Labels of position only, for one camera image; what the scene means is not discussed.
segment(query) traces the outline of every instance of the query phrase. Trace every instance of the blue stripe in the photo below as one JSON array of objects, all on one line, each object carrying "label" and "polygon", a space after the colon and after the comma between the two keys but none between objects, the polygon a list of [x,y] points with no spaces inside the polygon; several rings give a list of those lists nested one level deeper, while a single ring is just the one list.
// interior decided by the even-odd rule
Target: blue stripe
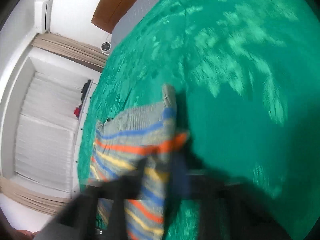
[{"label": "blue stripe", "polygon": [[99,159],[99,157],[97,156],[97,154],[95,152],[92,153],[93,157],[95,158],[96,162],[99,164],[99,166],[105,170],[106,172],[109,173],[109,175],[111,175],[114,179],[118,179],[119,176],[116,175],[112,170],[110,170],[106,165],[104,165],[101,160]]},{"label": "blue stripe", "polygon": [[164,199],[156,196],[150,190],[148,190],[146,187],[143,187],[143,186],[141,187],[141,193],[143,195],[145,195],[148,198],[148,200],[151,200],[154,204],[156,204],[158,207],[164,206]]},{"label": "blue stripe", "polygon": [[99,199],[107,213],[110,213],[112,204],[108,199]]},{"label": "blue stripe", "polygon": [[162,127],[163,127],[163,121],[160,121],[160,122],[157,122],[157,123],[149,126],[148,128],[141,129],[141,130],[120,131],[118,133],[111,134],[111,135],[102,135],[98,130],[96,130],[96,133],[97,133],[98,139],[109,140],[109,139],[113,139],[118,136],[145,135],[145,134],[148,134],[148,133],[155,131],[159,128],[162,128]]},{"label": "blue stripe", "polygon": [[151,238],[144,235],[142,232],[140,232],[137,228],[135,228],[131,223],[127,222],[127,228],[135,235],[137,238],[140,239],[147,239],[152,240]]},{"label": "blue stripe", "polygon": [[[162,112],[163,119],[169,119],[169,118],[172,118],[172,117],[175,117],[175,116],[176,116],[176,111],[172,107],[166,108]],[[147,133],[150,133],[150,132],[152,132],[154,130],[157,130],[159,128],[162,128],[162,127],[163,127],[163,120],[159,121],[159,122],[156,122],[155,124],[149,126],[148,128],[141,129],[141,130],[120,131],[120,132],[112,134],[112,135],[102,135],[99,132],[99,130],[96,130],[96,133],[97,133],[97,135],[99,137],[98,139],[102,138],[102,139],[109,140],[109,139],[113,139],[113,138],[118,137],[118,136],[145,135]]]},{"label": "blue stripe", "polygon": [[165,108],[162,112],[162,117],[164,119],[169,119],[169,118],[175,118],[176,117],[176,111],[172,108]]}]

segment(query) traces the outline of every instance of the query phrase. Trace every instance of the green fabric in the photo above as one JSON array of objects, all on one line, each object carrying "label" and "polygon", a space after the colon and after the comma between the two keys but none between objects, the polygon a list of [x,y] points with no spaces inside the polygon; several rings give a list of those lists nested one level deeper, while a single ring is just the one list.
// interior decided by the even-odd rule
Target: green fabric
[{"label": "green fabric", "polygon": [[[192,153],[258,190],[290,236],[303,239],[320,215],[319,41],[304,0],[159,1],[108,59],[84,124],[79,179],[88,178],[96,121],[161,100],[167,82]],[[167,240],[194,235],[169,228]]]}]

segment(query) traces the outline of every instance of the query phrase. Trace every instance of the red cloth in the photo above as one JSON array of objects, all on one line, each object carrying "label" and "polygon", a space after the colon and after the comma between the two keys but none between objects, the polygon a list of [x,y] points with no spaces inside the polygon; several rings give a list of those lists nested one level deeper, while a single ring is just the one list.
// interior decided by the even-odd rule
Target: red cloth
[{"label": "red cloth", "polygon": [[76,117],[79,119],[79,115],[80,115],[80,110],[81,110],[81,106],[77,107],[73,113],[76,115]]}]

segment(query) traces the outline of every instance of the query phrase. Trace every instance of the clothing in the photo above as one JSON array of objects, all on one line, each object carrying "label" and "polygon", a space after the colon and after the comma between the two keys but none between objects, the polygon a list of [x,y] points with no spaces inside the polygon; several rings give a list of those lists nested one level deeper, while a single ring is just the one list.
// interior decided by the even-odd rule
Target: clothing
[{"label": "clothing", "polygon": [[73,113],[75,114],[75,116],[77,117],[77,119],[79,119],[80,112],[81,112],[81,108],[82,108],[82,104],[79,105],[78,107],[76,107],[76,109],[73,111]]},{"label": "clothing", "polygon": [[[158,239],[164,233],[164,200],[169,179],[170,155],[186,141],[185,133],[175,135],[174,88],[163,86],[163,100],[157,104],[121,112],[113,120],[97,123],[90,164],[90,178],[118,179],[134,170],[145,157],[141,200],[125,203],[128,235],[132,239]],[[112,201],[99,200],[98,212],[105,224]]]}]

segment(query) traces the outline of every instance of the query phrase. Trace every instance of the orange stripe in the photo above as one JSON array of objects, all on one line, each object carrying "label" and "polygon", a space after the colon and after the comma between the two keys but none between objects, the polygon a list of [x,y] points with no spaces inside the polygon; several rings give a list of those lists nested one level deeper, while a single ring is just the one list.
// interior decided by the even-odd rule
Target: orange stripe
[{"label": "orange stripe", "polygon": [[[92,156],[91,156],[91,161],[97,163],[96,159],[93,158]],[[96,171],[97,171],[97,173],[99,174],[100,179],[102,178],[103,181],[108,181],[108,179],[106,178],[106,176],[104,176],[104,175],[101,173],[101,171],[99,171],[99,169],[96,169]]]},{"label": "orange stripe", "polygon": [[98,139],[95,140],[95,143],[98,144],[100,147],[108,150],[120,151],[120,152],[127,152],[127,153],[134,153],[138,155],[148,155],[150,153],[168,153],[171,151],[179,150],[183,144],[187,140],[186,133],[180,133],[176,135],[172,140],[167,140],[161,143],[160,145],[149,145],[149,146],[128,146],[128,145],[108,145],[101,143]]},{"label": "orange stripe", "polygon": [[134,205],[137,209],[139,209],[147,218],[153,220],[156,223],[163,223],[163,218],[155,216],[154,214],[151,214],[146,208],[141,205],[141,203],[137,200],[129,200],[129,202]]},{"label": "orange stripe", "polygon": [[139,240],[131,231],[127,230],[127,233],[131,237],[132,240]]}]

